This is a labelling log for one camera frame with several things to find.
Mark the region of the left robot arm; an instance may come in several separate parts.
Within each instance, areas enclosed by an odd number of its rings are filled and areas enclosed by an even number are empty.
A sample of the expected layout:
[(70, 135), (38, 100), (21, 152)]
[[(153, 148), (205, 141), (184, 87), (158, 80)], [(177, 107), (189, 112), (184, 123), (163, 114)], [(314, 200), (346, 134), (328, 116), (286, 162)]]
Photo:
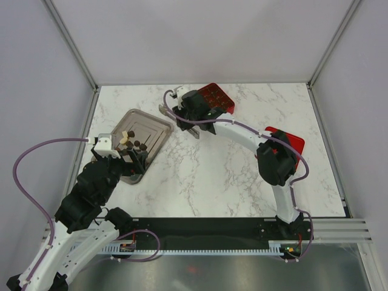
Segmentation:
[(97, 229), (77, 248), (76, 240), (102, 212), (123, 176), (143, 174), (145, 145), (138, 150), (113, 150), (104, 155), (92, 148), (95, 161), (86, 164), (71, 192), (62, 200), (50, 233), (26, 271), (7, 281), (10, 290), (68, 290), (70, 283), (103, 247), (133, 236), (132, 217), (116, 207), (107, 212)]

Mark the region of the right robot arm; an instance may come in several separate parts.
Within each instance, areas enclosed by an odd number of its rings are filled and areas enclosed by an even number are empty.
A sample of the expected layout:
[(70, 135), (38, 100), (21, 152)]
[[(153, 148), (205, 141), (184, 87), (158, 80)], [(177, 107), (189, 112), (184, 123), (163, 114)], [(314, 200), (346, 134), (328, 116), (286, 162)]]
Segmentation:
[(257, 158), (260, 177), (272, 187), (276, 202), (277, 232), (291, 239), (299, 232), (304, 215), (297, 208), (293, 184), (298, 158), (301, 154), (292, 146), (285, 132), (259, 132), (220, 107), (211, 108), (197, 90), (177, 87), (171, 97), (177, 105), (167, 111), (185, 131), (197, 125), (202, 131), (229, 138), (247, 148)]

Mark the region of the stainless steel tray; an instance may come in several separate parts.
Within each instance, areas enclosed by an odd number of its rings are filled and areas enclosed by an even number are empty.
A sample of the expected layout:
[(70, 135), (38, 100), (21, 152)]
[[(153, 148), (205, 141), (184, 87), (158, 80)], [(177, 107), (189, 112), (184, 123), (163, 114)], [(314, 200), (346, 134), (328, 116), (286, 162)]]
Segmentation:
[(141, 110), (130, 109), (111, 131), (115, 138), (114, 146), (126, 149), (125, 144), (119, 143), (123, 138), (122, 131), (133, 131), (135, 133), (134, 138), (129, 137), (134, 150), (146, 150), (149, 153), (147, 158), (148, 170), (172, 134), (173, 124)]

